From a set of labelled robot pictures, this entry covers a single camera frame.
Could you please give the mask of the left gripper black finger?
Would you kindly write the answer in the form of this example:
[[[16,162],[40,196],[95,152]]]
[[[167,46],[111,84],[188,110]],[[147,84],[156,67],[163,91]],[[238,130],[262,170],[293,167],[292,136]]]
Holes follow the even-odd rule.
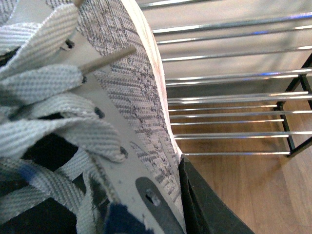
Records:
[[[188,234],[252,234],[183,155],[178,167]]]

